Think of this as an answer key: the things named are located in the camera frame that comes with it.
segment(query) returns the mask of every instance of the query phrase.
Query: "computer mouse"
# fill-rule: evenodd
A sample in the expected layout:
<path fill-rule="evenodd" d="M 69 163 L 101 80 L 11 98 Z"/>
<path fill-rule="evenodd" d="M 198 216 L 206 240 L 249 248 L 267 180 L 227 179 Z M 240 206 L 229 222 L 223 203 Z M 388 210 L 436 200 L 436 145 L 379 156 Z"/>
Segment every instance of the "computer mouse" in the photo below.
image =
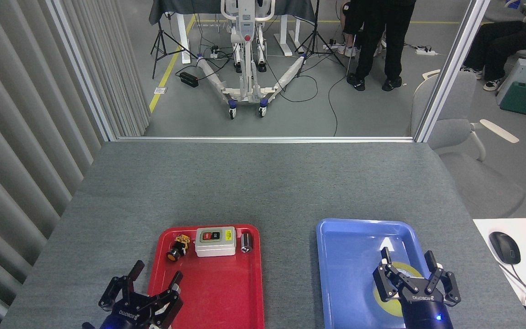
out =
<path fill-rule="evenodd" d="M 515 265 L 521 262 L 521 253 L 517 242 L 509 235 L 502 232 L 492 232 L 489 236 L 490 243 L 501 262 Z"/>

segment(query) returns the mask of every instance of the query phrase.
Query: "yellow circular disc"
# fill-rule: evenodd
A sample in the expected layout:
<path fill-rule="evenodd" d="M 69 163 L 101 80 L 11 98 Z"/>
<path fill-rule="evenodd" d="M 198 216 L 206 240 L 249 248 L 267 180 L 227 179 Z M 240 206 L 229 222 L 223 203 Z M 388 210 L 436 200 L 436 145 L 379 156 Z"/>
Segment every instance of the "yellow circular disc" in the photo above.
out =
<path fill-rule="evenodd" d="M 422 275 L 419 274 L 419 271 L 414 269 L 408 264 L 401 263 L 401 262 L 392 262 L 393 266 L 395 266 L 401 273 L 408 275 L 408 276 L 415 276 L 415 277 L 422 277 Z M 383 302 L 379 297 L 379 292 L 376 290 L 376 286 L 373 288 L 373 296 L 374 300 L 376 300 L 376 303 L 381 306 L 382 309 L 384 309 L 387 313 L 396 316 L 396 317 L 402 317 L 403 313 L 401 312 L 401 303 L 396 300 L 389 300 L 388 302 Z"/>

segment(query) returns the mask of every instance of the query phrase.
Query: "gray table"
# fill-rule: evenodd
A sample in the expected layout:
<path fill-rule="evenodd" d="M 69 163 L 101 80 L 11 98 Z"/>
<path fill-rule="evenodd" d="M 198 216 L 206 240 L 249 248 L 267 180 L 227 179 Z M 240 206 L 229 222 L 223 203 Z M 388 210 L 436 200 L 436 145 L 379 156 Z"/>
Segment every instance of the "gray table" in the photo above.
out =
<path fill-rule="evenodd" d="M 315 226 L 323 218 L 408 223 L 457 275 L 456 329 L 526 328 L 426 144 L 184 142 L 103 146 L 0 328 L 98 326 L 107 313 L 96 304 L 112 276 L 143 260 L 136 288 L 147 289 L 163 230 L 226 223 L 261 234 L 266 328 L 322 328 Z"/>

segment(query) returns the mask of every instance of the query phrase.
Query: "metal cylinder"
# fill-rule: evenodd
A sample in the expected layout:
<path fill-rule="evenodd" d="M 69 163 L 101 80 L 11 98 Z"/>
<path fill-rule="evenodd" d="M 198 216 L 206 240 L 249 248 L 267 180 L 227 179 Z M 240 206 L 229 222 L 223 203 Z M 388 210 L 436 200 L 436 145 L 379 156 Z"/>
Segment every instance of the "metal cylinder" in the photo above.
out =
<path fill-rule="evenodd" d="M 250 252 L 251 250 L 253 250 L 253 236 L 244 232 L 241 234 L 241 251 Z"/>

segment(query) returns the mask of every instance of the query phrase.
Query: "black pants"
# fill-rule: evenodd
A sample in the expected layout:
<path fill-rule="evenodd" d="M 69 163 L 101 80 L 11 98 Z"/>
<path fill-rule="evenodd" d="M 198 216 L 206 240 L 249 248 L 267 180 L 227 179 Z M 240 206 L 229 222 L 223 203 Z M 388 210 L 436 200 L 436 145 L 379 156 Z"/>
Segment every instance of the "black pants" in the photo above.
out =
<path fill-rule="evenodd" d="M 384 73 L 387 79 L 395 80 L 401 74 L 401 53 L 415 4 L 398 6 L 390 1 L 377 0 L 368 6 L 369 12 L 365 16 L 365 39 L 358 56 L 357 78 L 364 79 L 371 72 L 374 51 L 386 28 L 387 54 Z"/>
<path fill-rule="evenodd" d="M 342 14 L 346 17 L 344 21 L 344 33 L 355 35 L 363 27 L 367 14 L 367 3 L 369 0 L 350 0 L 344 5 Z"/>
<path fill-rule="evenodd" d="M 484 68 L 486 80 L 505 76 L 507 58 L 518 50 L 526 49 L 526 23 L 502 21 L 484 24 L 476 33 L 464 65 L 480 70 Z"/>

